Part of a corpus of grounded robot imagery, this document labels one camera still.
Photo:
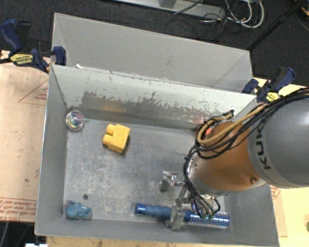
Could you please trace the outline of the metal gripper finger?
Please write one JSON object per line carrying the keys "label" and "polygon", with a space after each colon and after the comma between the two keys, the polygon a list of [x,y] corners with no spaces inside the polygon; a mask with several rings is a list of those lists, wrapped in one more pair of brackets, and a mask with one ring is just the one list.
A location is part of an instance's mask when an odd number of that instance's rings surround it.
{"label": "metal gripper finger", "polygon": [[179,179],[179,175],[175,172],[163,171],[162,176],[160,192],[166,192],[170,187],[180,187],[184,185],[184,181]]}
{"label": "metal gripper finger", "polygon": [[165,226],[170,228],[171,231],[180,231],[185,214],[181,206],[173,206],[170,218],[165,220]]}

